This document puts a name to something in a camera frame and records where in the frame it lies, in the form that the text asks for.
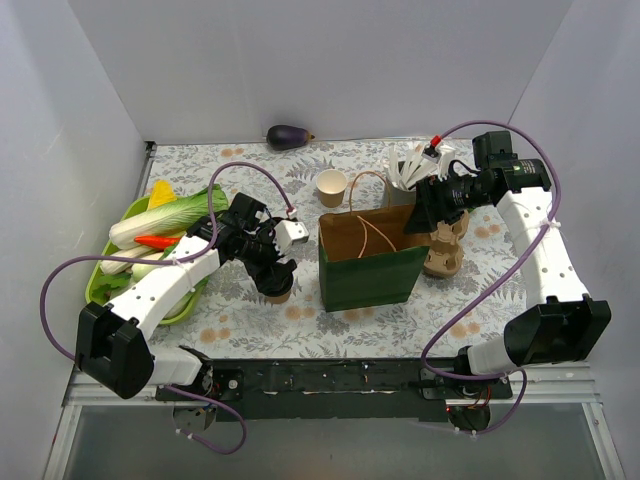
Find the brown paper coffee cup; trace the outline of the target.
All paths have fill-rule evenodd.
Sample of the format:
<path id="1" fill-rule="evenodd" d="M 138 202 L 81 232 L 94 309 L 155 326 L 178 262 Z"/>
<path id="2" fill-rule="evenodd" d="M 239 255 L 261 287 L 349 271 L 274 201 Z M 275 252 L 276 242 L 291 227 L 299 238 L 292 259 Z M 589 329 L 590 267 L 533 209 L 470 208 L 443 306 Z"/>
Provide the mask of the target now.
<path id="1" fill-rule="evenodd" d="M 290 298 L 290 295 L 291 291 L 288 290 L 285 293 L 277 296 L 266 296 L 265 301 L 273 305 L 279 305 L 285 303 Z"/>

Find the dark green paper bag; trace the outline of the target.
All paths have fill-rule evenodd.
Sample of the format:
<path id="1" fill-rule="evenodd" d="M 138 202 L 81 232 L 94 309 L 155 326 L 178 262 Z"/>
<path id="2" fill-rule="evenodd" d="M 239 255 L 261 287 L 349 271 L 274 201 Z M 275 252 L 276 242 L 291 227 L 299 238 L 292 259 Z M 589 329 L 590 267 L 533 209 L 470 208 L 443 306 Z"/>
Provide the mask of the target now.
<path id="1" fill-rule="evenodd" d="M 426 234 L 405 231 L 412 211 L 386 204 L 319 217 L 319 284 L 327 312 L 409 299 L 429 252 Z"/>

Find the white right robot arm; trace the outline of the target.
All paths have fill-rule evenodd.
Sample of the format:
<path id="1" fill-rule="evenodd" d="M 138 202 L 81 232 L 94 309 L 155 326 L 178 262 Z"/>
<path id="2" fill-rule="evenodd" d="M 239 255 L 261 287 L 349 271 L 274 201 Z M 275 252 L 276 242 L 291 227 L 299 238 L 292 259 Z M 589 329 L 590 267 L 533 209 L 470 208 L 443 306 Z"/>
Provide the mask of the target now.
<path id="1" fill-rule="evenodd" d="M 451 378 L 464 397 L 527 365 L 585 359 L 611 320 L 607 301 L 595 300 L 579 279 L 568 255 L 556 213 L 561 201 L 557 172 L 530 136 L 495 122 L 472 141 L 475 170 L 449 171 L 444 178 L 418 181 L 409 234 L 432 233 L 469 209 L 493 206 L 511 234 L 518 259 L 496 282 L 445 324 L 427 343 L 429 351 L 451 327 L 492 295 L 513 274 L 525 281 L 527 309 L 504 327 L 501 336 L 467 346 L 451 371 L 430 363 L 425 369 Z"/>

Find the brown cardboard cup carrier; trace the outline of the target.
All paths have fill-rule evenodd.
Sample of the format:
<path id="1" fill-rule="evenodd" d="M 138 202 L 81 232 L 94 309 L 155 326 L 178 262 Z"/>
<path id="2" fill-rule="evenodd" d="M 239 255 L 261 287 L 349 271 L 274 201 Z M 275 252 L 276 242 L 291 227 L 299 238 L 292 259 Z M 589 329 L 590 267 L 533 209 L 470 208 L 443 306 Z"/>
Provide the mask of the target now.
<path id="1" fill-rule="evenodd" d="M 439 222 L 437 230 L 429 234 L 429 251 L 423 265 L 427 275 L 451 278 L 460 269 L 464 259 L 461 241 L 467 233 L 470 216 L 465 210 L 453 224 Z"/>

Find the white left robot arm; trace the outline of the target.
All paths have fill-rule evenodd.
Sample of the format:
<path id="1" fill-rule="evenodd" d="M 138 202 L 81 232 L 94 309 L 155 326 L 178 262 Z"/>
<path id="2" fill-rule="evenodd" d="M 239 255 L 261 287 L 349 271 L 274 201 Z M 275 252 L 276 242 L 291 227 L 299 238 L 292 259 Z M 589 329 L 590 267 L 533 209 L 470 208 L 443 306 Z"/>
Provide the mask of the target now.
<path id="1" fill-rule="evenodd" d="M 210 359 L 189 347 L 151 349 L 154 330 L 179 300 L 229 261 L 244 264 L 260 294 L 289 293 L 296 263 L 286 256 L 308 239 L 298 219 L 273 217 L 264 203 L 236 195 L 227 210 L 205 215 L 187 230 L 167 265 L 106 305 L 83 308 L 77 368 L 123 399 L 148 385 L 178 385 L 190 399 L 205 398 L 213 386 Z"/>

